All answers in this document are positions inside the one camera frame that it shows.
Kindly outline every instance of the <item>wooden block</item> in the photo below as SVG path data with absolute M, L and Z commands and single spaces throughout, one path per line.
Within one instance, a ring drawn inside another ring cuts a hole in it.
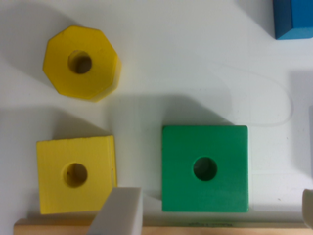
M 113 136 L 37 143 L 42 214 L 97 211 L 116 187 Z
M 60 94 L 95 102 L 117 88 L 121 61 L 101 31 L 70 26 L 49 40 L 43 70 Z
M 274 0 L 273 8 L 276 39 L 313 37 L 312 0 Z
M 166 126 L 164 212 L 247 212 L 246 126 Z
M 14 225 L 14 235 L 86 235 L 91 220 L 29 220 Z M 143 227 L 142 235 L 312 235 L 304 223 L 228 223 L 234 227 Z
M 87 235 L 140 235 L 142 227 L 141 188 L 113 188 Z

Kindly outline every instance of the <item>blue block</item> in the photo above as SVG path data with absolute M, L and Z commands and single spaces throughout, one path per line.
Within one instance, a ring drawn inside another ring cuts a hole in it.
M 313 37 L 313 0 L 274 0 L 277 40 Z

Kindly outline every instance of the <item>wooden strip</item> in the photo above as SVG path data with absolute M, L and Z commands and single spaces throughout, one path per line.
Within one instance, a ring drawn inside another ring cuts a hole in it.
M 14 235 L 86 235 L 91 220 L 20 219 L 14 225 Z M 272 228 L 262 227 L 265 224 Z M 142 235 L 313 235 L 304 224 L 247 223 L 239 227 L 143 227 Z

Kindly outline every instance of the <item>octagonal block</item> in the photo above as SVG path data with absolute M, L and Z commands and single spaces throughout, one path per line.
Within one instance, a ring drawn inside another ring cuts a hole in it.
M 116 89 L 121 61 L 101 31 L 70 26 L 49 40 L 43 70 L 60 94 L 97 102 Z

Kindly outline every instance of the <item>white surface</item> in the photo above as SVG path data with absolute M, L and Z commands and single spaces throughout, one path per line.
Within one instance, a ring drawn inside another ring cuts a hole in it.
M 87 235 L 141 235 L 142 227 L 142 190 L 113 188 Z
M 273 39 L 271 0 L 0 2 L 0 231 L 38 216 L 35 143 L 112 133 L 118 184 L 142 187 L 144 223 L 301 221 L 313 188 L 313 40 Z M 41 70 L 47 40 L 100 29 L 123 62 L 92 104 L 59 95 Z M 247 214 L 161 211 L 161 127 L 247 124 Z
M 313 190 L 305 189 L 303 191 L 302 216 L 305 224 L 313 228 Z

